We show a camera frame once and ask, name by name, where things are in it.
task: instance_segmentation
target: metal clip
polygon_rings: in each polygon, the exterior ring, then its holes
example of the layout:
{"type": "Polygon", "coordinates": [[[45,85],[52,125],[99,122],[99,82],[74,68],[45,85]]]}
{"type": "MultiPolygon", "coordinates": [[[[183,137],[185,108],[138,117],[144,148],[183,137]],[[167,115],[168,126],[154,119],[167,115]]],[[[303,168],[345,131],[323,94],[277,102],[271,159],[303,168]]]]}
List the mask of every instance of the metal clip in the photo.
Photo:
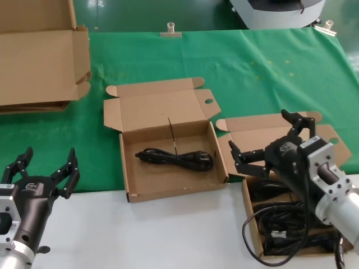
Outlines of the metal clip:
{"type": "Polygon", "coordinates": [[[333,21],[326,21],[324,27],[314,26],[314,29],[330,36],[336,36],[337,32],[332,31],[333,21]]]}
{"type": "Polygon", "coordinates": [[[167,23],[167,32],[162,32],[161,37],[165,38],[181,38],[182,33],[181,32],[175,32],[174,31],[174,22],[167,23]]]}

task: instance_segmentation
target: screw hole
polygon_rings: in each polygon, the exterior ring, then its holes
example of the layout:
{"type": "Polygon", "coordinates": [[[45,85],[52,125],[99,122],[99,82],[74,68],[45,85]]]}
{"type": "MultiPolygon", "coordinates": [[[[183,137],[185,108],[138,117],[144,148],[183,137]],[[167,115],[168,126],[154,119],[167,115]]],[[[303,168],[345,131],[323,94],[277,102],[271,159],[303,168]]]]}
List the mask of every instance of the screw hole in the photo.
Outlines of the screw hole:
{"type": "Polygon", "coordinates": [[[28,242],[29,241],[29,237],[24,234],[22,237],[21,237],[25,242],[28,242]]]}

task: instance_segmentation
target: robotic arm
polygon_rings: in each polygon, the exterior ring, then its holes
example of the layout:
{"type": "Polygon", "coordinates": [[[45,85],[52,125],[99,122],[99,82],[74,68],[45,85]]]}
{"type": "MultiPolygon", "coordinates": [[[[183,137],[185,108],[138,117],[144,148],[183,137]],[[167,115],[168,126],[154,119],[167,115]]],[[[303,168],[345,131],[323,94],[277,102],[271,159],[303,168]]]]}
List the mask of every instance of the robotic arm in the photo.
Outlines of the robotic arm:
{"type": "Polygon", "coordinates": [[[39,244],[53,204],[59,196],[69,199],[80,179],[74,149],[67,163],[49,177],[27,174],[32,156],[29,147],[6,166],[0,183],[0,269],[29,269],[37,253],[50,251],[39,244]],[[12,184],[17,173],[22,178],[12,184]],[[59,189],[66,178],[65,187],[59,189]]]}
{"type": "Polygon", "coordinates": [[[333,224],[359,254],[359,189],[334,163],[334,146],[315,135],[314,118],[286,110],[282,116],[292,128],[264,150],[241,152],[229,141],[237,171],[260,178],[274,171],[302,201],[307,201],[319,220],[333,224]],[[304,128],[310,131],[306,142],[299,137],[304,128]],[[265,161],[265,166],[251,164],[256,161],[265,161]]]}

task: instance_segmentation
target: flattened cardboard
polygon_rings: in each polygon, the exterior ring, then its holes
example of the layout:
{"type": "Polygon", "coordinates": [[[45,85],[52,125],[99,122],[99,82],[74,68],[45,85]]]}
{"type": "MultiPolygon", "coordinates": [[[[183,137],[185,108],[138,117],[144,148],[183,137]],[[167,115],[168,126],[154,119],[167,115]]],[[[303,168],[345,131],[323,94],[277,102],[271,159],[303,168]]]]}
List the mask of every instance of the flattened cardboard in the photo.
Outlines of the flattened cardboard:
{"type": "Polygon", "coordinates": [[[203,78],[107,87],[118,98],[104,101],[104,125],[119,136],[123,177],[129,202],[219,189],[228,173],[214,127],[208,119],[220,112],[210,90],[195,90],[203,78]],[[174,153],[169,120],[178,154],[203,150],[214,158],[211,171],[196,172],[176,165],[154,165],[135,153],[154,147],[174,153]]]}
{"type": "MultiPolygon", "coordinates": [[[[318,112],[300,112],[300,114],[304,117],[315,118],[316,123],[323,118],[318,112]]],[[[246,176],[237,173],[231,148],[228,144],[229,140],[232,140],[242,152],[264,149],[271,142],[285,136],[290,126],[281,114],[219,119],[216,122],[216,127],[222,131],[230,131],[230,133],[218,139],[228,173],[242,177],[246,176]]],[[[339,142],[334,145],[335,162],[338,166],[344,164],[351,157],[350,150],[332,126],[317,125],[316,133],[327,141],[331,138],[338,139],[339,142]]],[[[308,130],[304,129],[300,136],[307,140],[309,138],[308,130]]],[[[259,161],[253,164],[264,165],[264,162],[259,161]]]]}
{"type": "Polygon", "coordinates": [[[62,110],[90,90],[88,32],[72,0],[0,4],[0,113],[62,110]]]}

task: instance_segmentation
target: black power cable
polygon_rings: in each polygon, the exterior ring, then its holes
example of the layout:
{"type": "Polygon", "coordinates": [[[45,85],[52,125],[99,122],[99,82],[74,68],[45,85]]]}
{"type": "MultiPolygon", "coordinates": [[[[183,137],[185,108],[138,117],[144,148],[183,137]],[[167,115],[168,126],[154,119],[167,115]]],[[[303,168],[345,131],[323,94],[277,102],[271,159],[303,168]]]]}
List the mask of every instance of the black power cable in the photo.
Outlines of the black power cable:
{"type": "Polygon", "coordinates": [[[290,210],[297,210],[298,207],[297,206],[289,206],[289,205],[279,205],[279,206],[270,206],[270,207],[265,207],[262,208],[260,210],[258,210],[257,212],[255,212],[254,214],[252,214],[243,224],[242,227],[242,236],[243,236],[243,240],[245,242],[245,245],[249,251],[249,253],[252,255],[252,257],[254,259],[256,259],[258,262],[260,262],[263,265],[269,266],[269,267],[277,267],[277,266],[281,266],[286,264],[287,262],[289,262],[296,254],[297,252],[302,249],[302,247],[306,244],[307,242],[307,238],[308,238],[308,233],[309,233],[309,228],[310,228],[310,212],[309,212],[309,183],[308,183],[309,179],[307,177],[307,175],[305,175],[304,178],[304,186],[305,186],[305,195],[304,195],[304,213],[305,213],[305,226],[304,226],[304,232],[302,234],[302,238],[299,241],[299,243],[294,247],[293,251],[291,254],[288,255],[287,258],[285,258],[284,260],[282,260],[281,262],[277,262],[277,263],[270,263],[270,262],[265,262],[262,259],[260,259],[259,257],[257,257],[257,255],[252,251],[252,249],[250,248],[247,238],[246,238],[246,226],[248,225],[248,223],[257,215],[263,213],[263,212],[267,212],[269,210],[276,210],[278,208],[283,208],[283,209],[287,209],[288,211],[290,210]]]}
{"type": "MultiPolygon", "coordinates": [[[[281,181],[263,179],[252,183],[248,187],[248,191],[250,193],[252,202],[262,202],[283,193],[288,193],[291,190],[281,181]]],[[[264,255],[290,256],[294,251],[297,252],[298,247],[302,243],[303,231],[305,233],[307,227],[307,218],[304,204],[305,203],[293,201],[269,202],[260,203],[253,207],[259,233],[266,236],[266,239],[263,242],[264,255]]],[[[309,215],[309,229],[325,229],[333,227],[332,225],[323,224],[313,214],[309,213],[309,215]]],[[[309,235],[305,244],[301,248],[308,248],[314,246],[320,246],[329,253],[334,252],[337,269],[345,269],[343,258],[344,238],[341,233],[336,230],[332,230],[326,233],[309,235]]],[[[268,265],[268,263],[266,264],[262,262],[262,260],[259,262],[272,267],[284,264],[270,263],[270,265],[268,265]]]]}
{"type": "Polygon", "coordinates": [[[263,202],[291,190],[281,181],[261,179],[251,184],[248,191],[252,202],[263,202]]]}
{"type": "Polygon", "coordinates": [[[135,154],[141,161],[153,164],[175,164],[194,171],[209,171],[213,167],[212,156],[204,151],[172,154],[160,149],[148,148],[135,154]]]}

